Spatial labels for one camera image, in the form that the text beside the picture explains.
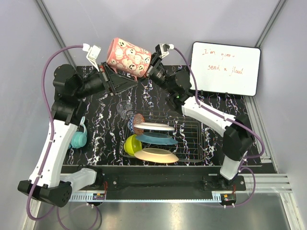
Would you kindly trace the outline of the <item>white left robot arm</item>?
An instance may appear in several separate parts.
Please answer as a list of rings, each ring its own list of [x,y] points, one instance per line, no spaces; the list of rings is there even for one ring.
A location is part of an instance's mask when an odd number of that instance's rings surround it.
[[[18,191],[29,198],[57,207],[65,206],[72,193],[90,186],[97,190],[103,186],[103,171],[94,166],[84,166],[68,176],[60,175],[63,161],[72,137],[86,110],[83,98],[98,92],[120,94],[138,82],[114,70],[105,62],[84,78],[70,64],[54,71],[55,101],[51,107],[52,121],[39,161],[28,180],[20,181]]]

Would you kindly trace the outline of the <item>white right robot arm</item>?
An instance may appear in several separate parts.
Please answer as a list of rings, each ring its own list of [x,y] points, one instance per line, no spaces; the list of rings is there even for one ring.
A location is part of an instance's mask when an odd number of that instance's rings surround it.
[[[223,138],[222,150],[224,161],[218,177],[218,185],[224,190],[235,184],[240,164],[254,142],[253,135],[243,126],[246,116],[233,116],[199,101],[197,95],[191,93],[189,74],[178,70],[167,74],[158,53],[150,55],[146,77],[168,93],[166,102],[172,111],[189,116],[212,128]]]

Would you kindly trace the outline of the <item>pink ceramic mug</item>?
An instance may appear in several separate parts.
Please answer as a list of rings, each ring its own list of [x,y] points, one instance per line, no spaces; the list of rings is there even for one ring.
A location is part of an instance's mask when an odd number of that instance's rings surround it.
[[[121,38],[114,38],[107,52],[106,63],[114,70],[142,78],[151,62],[151,53]]]

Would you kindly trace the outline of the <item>orange bird pattern plate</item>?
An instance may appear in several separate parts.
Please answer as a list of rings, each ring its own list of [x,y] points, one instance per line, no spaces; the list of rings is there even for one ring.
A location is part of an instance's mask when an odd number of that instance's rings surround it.
[[[134,156],[143,161],[156,163],[174,163],[179,161],[179,158],[172,152],[158,148],[144,148],[134,153]]]

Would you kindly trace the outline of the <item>white watermelon pattern plate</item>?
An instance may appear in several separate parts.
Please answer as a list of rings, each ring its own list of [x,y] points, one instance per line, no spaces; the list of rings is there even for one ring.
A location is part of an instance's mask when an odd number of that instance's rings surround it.
[[[139,129],[147,129],[147,130],[158,130],[158,131],[174,131],[175,128],[169,126],[167,124],[159,124],[159,123],[149,123],[149,122],[142,122],[133,125],[135,128]]]

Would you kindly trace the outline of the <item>yellow green bowl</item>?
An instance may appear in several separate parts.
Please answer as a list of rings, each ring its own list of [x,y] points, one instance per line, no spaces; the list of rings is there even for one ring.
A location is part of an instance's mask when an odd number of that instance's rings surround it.
[[[130,156],[134,156],[136,152],[142,150],[142,143],[136,137],[137,135],[133,134],[124,143],[124,151]]]

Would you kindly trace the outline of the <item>clear drinking glass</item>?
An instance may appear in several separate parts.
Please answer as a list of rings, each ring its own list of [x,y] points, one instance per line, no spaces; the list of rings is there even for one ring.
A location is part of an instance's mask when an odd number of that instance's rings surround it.
[[[132,104],[130,101],[120,101],[117,104],[117,112],[122,119],[128,120],[133,116]]]

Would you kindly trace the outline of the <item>teal scalloped plate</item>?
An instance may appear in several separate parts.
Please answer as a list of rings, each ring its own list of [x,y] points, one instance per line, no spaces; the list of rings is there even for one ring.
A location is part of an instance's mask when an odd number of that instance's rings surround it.
[[[155,133],[155,132],[144,132],[141,135],[137,135],[136,139],[154,145],[176,145],[178,143],[177,140],[173,139],[168,134]]]

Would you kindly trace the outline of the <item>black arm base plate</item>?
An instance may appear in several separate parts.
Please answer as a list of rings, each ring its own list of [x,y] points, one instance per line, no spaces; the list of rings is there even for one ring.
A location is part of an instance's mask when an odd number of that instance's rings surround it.
[[[205,191],[244,191],[243,176],[230,181],[219,166],[95,166],[101,170],[109,191],[128,187],[196,187]]]

